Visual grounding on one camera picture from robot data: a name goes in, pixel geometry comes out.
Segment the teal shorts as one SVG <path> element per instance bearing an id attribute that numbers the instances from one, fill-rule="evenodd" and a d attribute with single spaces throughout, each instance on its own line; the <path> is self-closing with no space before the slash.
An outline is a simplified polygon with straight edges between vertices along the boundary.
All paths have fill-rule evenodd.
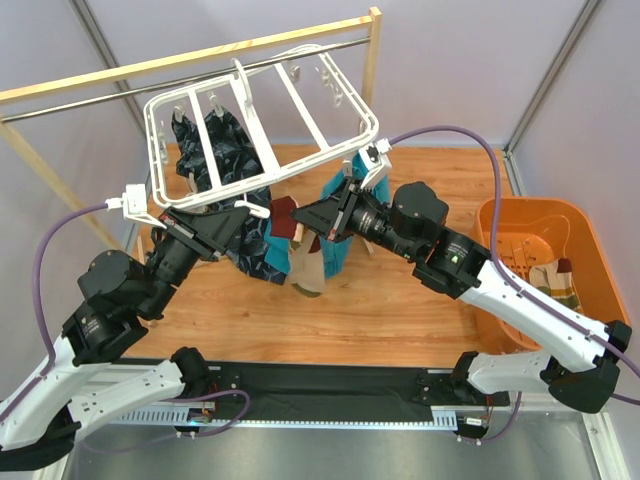
<path id="1" fill-rule="evenodd" d="M 355 178 L 362 179 L 368 173 L 368 168 L 361 160 L 359 154 L 351 159 L 352 174 Z M 344 174 L 340 169 L 329 180 L 321 190 L 320 199 L 328 197 L 334 193 L 344 180 Z M 371 193 L 375 198 L 383 203 L 391 203 L 391 189 L 389 178 L 384 177 Z M 271 217 L 266 227 L 265 240 L 268 244 L 266 261 L 275 267 L 276 270 L 291 276 L 292 266 L 288 259 L 289 241 L 293 240 L 295 229 L 294 221 L 290 213 L 294 207 L 293 199 L 290 196 L 272 200 L 270 205 Z M 344 268 L 346 258 L 354 237 L 338 243 L 327 242 L 324 239 L 314 240 L 312 252 L 315 254 L 321 249 L 323 254 L 324 277 L 329 279 L 339 273 Z"/>

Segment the striped sock maroon toe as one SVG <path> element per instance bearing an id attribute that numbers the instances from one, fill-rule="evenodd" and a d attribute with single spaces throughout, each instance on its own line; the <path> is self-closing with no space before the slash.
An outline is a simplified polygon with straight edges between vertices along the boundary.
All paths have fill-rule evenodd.
<path id="1" fill-rule="evenodd" d="M 299 293 L 319 297 L 325 290 L 324 258 L 319 237 L 292 218 L 298 203 L 290 196 L 270 203 L 267 263 L 285 273 Z"/>

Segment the white clip drying hanger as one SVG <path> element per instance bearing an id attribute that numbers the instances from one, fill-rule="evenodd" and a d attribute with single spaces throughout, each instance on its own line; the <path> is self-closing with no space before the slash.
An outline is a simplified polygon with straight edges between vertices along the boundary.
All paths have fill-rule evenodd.
<path id="1" fill-rule="evenodd" d="M 354 152 L 362 154 L 367 147 L 373 146 L 379 133 L 379 121 L 329 55 L 331 51 L 343 46 L 342 43 L 326 46 L 306 44 L 251 65 L 244 65 L 234 58 L 232 66 L 227 71 L 218 71 L 208 80 L 171 90 L 149 100 L 144 107 L 144 118 L 150 165 L 151 198 L 154 204 L 163 208 L 177 207 L 182 210 L 202 207 L 215 201 L 243 195 L 260 187 L 271 186 L 337 158 L 345 158 Z M 285 72 L 284 64 L 287 61 L 313 56 L 318 57 L 322 63 L 323 68 L 320 73 L 323 76 L 323 82 L 333 88 L 335 99 L 338 102 L 343 100 L 349 102 L 359 117 L 359 134 L 334 146 L 329 145 L 327 142 L 296 90 L 294 82 Z M 286 165 L 281 165 L 274 154 L 255 108 L 249 83 L 251 76 L 260 74 L 271 67 L 278 73 L 301 119 L 319 148 L 318 152 Z M 233 91 L 241 116 L 248 129 L 249 139 L 256 150 L 263 169 L 263 172 L 257 176 L 247 180 L 234 181 L 228 185 L 224 185 L 220 179 L 220 171 L 214 160 L 213 147 L 206 132 L 205 116 L 198 99 L 200 93 L 213 94 L 217 88 L 224 86 L 230 87 Z M 178 100 L 187 100 L 190 104 L 197 133 L 203 145 L 211 188 L 202 193 L 195 193 L 182 198 L 172 198 L 167 191 L 164 170 L 166 145 L 161 140 L 162 122 L 159 120 L 157 113 L 159 108 Z"/>

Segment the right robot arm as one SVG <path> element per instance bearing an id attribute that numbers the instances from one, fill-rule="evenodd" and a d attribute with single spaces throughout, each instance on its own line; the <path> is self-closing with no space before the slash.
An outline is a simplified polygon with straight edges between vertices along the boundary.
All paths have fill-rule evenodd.
<path id="1" fill-rule="evenodd" d="M 383 247 L 413 264 L 413 276 L 428 289 L 503 320 L 539 345 L 531 352 L 463 353 L 450 377 L 459 395 L 548 393 L 574 410 L 600 412 L 614 396 L 631 328 L 593 320 L 533 288 L 487 248 L 446 227 L 447 214 L 423 182 L 402 185 L 384 203 L 346 178 L 291 216 L 328 242 L 357 235 Z"/>

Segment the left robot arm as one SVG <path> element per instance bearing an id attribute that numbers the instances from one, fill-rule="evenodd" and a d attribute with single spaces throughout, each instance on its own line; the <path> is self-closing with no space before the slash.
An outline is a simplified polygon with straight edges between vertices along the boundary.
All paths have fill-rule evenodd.
<path id="1" fill-rule="evenodd" d="M 111 421 L 159 402 L 221 397 L 200 352 L 182 347 L 137 377 L 81 391 L 160 320 L 199 260 L 224 254 L 250 215 L 236 204 L 218 212 L 166 209 L 146 263 L 120 250 L 98 255 L 78 280 L 83 302 L 48 344 L 48 356 L 1 404 L 1 469 L 35 471 L 68 455 Z"/>

